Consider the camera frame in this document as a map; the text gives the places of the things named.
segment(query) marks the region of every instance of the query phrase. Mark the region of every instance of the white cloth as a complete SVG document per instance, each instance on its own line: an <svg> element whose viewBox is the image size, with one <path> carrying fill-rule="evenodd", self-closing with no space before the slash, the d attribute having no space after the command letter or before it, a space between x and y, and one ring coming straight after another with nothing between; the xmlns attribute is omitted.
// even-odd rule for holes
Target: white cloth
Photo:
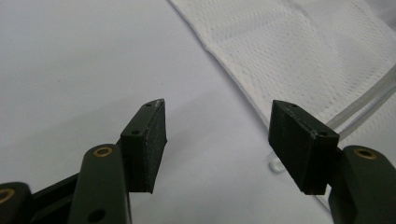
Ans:
<svg viewBox="0 0 396 224"><path fill-rule="evenodd" d="M269 124L274 99L336 128L394 79L389 27L359 0L170 0Z"/></svg>

